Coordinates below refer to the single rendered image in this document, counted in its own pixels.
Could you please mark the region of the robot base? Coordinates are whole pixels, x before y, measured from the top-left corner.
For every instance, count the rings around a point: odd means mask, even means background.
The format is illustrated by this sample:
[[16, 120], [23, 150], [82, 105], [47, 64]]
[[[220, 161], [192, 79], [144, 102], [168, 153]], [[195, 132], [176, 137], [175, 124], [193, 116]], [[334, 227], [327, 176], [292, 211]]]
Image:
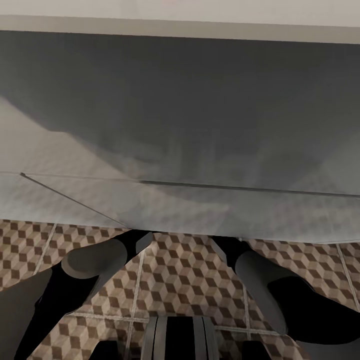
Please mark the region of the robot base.
[[[117, 341], [101, 340], [89, 360], [118, 360]], [[141, 360], [141, 358], [132, 358], [131, 360]], [[219, 360], [229, 359], [220, 358]], [[242, 346], [242, 360], [271, 360], [271, 358], [260, 340], [245, 340]]]

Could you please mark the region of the robot trunk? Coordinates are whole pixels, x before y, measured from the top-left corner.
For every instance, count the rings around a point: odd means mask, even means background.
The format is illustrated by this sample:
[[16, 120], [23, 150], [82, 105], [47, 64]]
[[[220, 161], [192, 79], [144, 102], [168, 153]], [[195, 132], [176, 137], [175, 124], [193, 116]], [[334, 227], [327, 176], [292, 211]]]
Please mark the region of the robot trunk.
[[140, 360], [220, 360], [209, 316], [151, 316]]

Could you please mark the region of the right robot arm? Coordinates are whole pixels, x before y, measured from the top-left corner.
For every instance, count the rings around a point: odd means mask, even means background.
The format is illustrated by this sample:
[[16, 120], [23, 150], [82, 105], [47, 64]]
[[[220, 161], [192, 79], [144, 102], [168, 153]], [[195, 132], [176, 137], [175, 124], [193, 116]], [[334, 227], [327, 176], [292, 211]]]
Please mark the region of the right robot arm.
[[316, 293], [298, 274], [235, 237], [210, 239], [275, 332], [290, 336], [310, 360], [360, 360], [360, 313]]

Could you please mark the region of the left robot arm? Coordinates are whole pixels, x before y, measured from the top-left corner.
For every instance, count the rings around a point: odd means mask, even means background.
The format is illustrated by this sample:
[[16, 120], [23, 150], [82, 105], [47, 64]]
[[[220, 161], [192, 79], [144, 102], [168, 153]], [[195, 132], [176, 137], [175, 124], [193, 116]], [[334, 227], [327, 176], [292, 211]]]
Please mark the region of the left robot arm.
[[70, 250], [56, 265], [0, 291], [0, 360], [26, 360], [64, 315], [148, 247], [153, 233], [131, 229]]

